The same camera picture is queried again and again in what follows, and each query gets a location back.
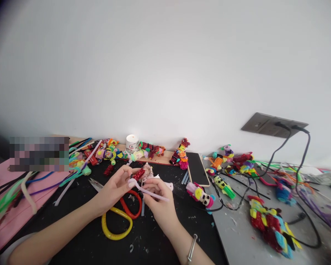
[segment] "electrical socket panel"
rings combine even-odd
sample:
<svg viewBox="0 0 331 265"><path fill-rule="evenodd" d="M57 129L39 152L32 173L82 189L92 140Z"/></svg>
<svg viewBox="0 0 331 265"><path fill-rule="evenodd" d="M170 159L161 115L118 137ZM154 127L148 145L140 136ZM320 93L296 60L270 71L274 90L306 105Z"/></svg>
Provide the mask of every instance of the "electrical socket panel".
<svg viewBox="0 0 331 265"><path fill-rule="evenodd" d="M284 118L274 117L271 115L256 112L250 118L250 120L242 127L241 130L252 132L252 133L287 138L289 135L289 132L286 129L275 125L275 123L277 123L279 121L281 123L287 125L289 128L291 128L293 125L298 125L302 128L305 128L306 126L308 126L307 123L294 121L294 120L287 120ZM295 135L297 132L299 132L299 131L292 129L291 137L293 135Z"/></svg>

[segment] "pink paper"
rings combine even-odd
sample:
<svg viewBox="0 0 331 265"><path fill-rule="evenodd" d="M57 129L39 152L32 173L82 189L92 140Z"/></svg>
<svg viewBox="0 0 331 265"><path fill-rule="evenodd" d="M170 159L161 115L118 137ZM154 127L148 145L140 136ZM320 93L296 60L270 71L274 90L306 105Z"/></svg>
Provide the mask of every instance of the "pink paper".
<svg viewBox="0 0 331 265"><path fill-rule="evenodd" d="M0 164L0 186L7 183L10 180L18 178L24 172L10 172L7 170L10 162L6 160ZM40 172L36 176L36 179L44 177L49 172ZM53 186L61 182L64 178L69 175L69 172L55 172L46 179L41 181L33 182L28 187L28 192L33 193L44 188ZM32 196L33 200L37 204L37 208L40 209L44 203L54 194L58 186L47 191L35 194ZM32 217L32 207L26 199L22 199L20 204L16 208L12 208L5 217L4 221L0 225L0 250L9 242L14 235L27 223Z"/></svg>

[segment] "yellow scissor handle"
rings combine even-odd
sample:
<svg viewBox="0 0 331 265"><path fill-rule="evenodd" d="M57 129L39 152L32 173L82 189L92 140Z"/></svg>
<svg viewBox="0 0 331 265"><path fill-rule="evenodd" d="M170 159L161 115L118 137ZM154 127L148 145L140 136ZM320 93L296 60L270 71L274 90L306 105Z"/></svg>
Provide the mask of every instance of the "yellow scissor handle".
<svg viewBox="0 0 331 265"><path fill-rule="evenodd" d="M115 207L112 207L110 209L111 211L121 215L122 217L124 217L125 219L127 219L130 223L130 226L129 228L122 234L113 234L109 231L108 227L107 227L107 215L106 214L103 214L102 216L102 229L103 229L103 232L105 234L105 236L107 238L109 238L110 240L120 240L120 239L123 239L124 237L126 237L131 229L132 229L132 219L125 213L123 212L122 210L119 210L118 208L115 208Z"/></svg>

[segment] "table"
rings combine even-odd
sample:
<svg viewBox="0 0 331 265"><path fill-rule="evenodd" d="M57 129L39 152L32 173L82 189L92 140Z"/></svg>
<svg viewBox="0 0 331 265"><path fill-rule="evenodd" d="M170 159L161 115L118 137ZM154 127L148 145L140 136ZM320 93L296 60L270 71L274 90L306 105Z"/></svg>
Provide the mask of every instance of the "table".
<svg viewBox="0 0 331 265"><path fill-rule="evenodd" d="M208 161L203 161L206 167L209 166ZM243 194L246 187L235 182L234 180L221 175L223 179L239 194ZM243 176L236 176L241 182L248 184L248 179ZM282 210L282 218L286 222L294 220L297 215L302 211L298 206L289 206L276 199L274 187L268 187L263 185L261 181L257 180L259 192L267 195L271 200L262 198L265 201L265 206L272 208L280 208ZM313 185L320 190L321 193L327 195L331 199L331 188L323 185ZM214 187L211 186L207 189L210 194L216 194ZM253 191L249 191L247 195L255 195ZM236 208L240 198L237 196L234 199L234 203L224 194L220 193L224 202L231 202ZM298 200L305 210L312 217L316 228L318 229L323 245L319 249L311 249L306 246L302 246L303 250L296 250L293 252L293 261L283 257L281 254L275 252L268 244L266 244L261 238L260 232L254 229L250 224L250 205L247 202L243 202L242 207L238 211L231 211L227 208L214 212L213 217L221 237L223 248L225 249L228 263L230 265L235 264L270 264L270 265L321 265L330 264L329 254L331 253L331 229L323 224L315 214L308 209L303 202ZM323 201L321 198L320 205L331 204L331 202ZM215 202L214 208L220 206L218 201ZM309 244L315 244L317 242L316 235L314 234L311 224L307 218L303 221L289 226L295 237Z"/></svg>
<svg viewBox="0 0 331 265"><path fill-rule="evenodd" d="M78 140L78 138L71 137L70 142ZM214 222L212 215L195 209L194 206L201 207L201 204L195 202L186 193L185 185L181 184L186 171L181 170L177 166L157 163L159 161L166 163L164 158L169 160L167 155L165 154L163 160L155 157L150 165L153 166L154 173L159 174L164 181L173 182L174 203L180 222L191 235L194 233L198 235L198 244L216 264L226 264L227 261L221 240L216 228L212 225ZM116 161L113 172L127 163L127 161L120 159ZM109 161L103 161L100 165L91 166L92 173L89 177L99 181L101 184L105 184L109 177L105 177L103 172L109 164ZM131 167L142 167L143 164L144 162L133 162ZM38 211L36 216L19 231L6 247L22 236L44 229L88 202L96 194L96 191L88 182L89 177L81 176L76 179L59 206L55 207L53 203L64 189L59 188ZM137 212L138 201L132 202L128 197L128 194L124 196L126 204L131 212ZM120 202L115 206L122 209ZM107 225L113 233L122 233L127 229L129 223L122 217L109 211L107 212ZM102 231L101 218L97 218L89 223L55 255L50 264L135 264L141 260L142 264L179 264L173 247L154 220L152 212L147 206L145 206L145 216L134 220L133 228L126 238L120 241L107 239Z"/></svg>

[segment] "gray desk surface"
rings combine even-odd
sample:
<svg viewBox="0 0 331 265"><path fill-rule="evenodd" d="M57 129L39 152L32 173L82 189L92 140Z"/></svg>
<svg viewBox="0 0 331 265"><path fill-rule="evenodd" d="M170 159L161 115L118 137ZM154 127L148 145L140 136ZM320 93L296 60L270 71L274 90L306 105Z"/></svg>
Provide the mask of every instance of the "gray desk surface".
<svg viewBox="0 0 331 265"><path fill-rule="evenodd" d="M208 167L208 161L203 161L204 167ZM223 179L239 194L243 194L246 187L235 182L234 180L221 175ZM248 184L248 179L243 176L236 176L241 182ZM297 215L302 211L298 206L289 206L276 199L275 188L268 187L257 181L259 192L267 195L271 200L263 198L265 201L265 206L272 208L282 209L282 218L284 221L289 222L297 218ZM331 188L323 185L315 185L317 189L324 195L327 195L331 199ZM216 195L213 186L206 189L208 194ZM239 204L240 197L232 201L226 195L220 192L223 201L230 202L236 208ZM255 195L255 192L248 191L247 195ZM330 204L328 200L321 196L317 197L320 206L325 204ZM213 208L218 208L220 202L215 201ZM329 254L331 253L331 229L327 227L320 219L318 219L313 212L311 212L307 207L304 208L308 214L312 217L316 228L318 229L323 245L319 249L311 249L303 246L300 250L296 248L293 251L293 260L285 258L283 255L275 252L268 244L266 244L261 234L258 230L254 229L250 224L250 205L247 202L243 202L242 207L238 211L231 211L227 208L223 208L220 211L214 212L214 222L217 227L218 233L221 237L223 248L225 250L228 263L230 265L236 264L270 264L270 265L285 265L285 264L299 264L299 265L312 265L319 264L325 265L330 264ZM324 207L321 209L323 212L331 213L331 210ZM312 226L308 220L305 218L303 221L289 226L296 238L303 242L309 244L315 244L317 242L316 235L312 229Z"/></svg>

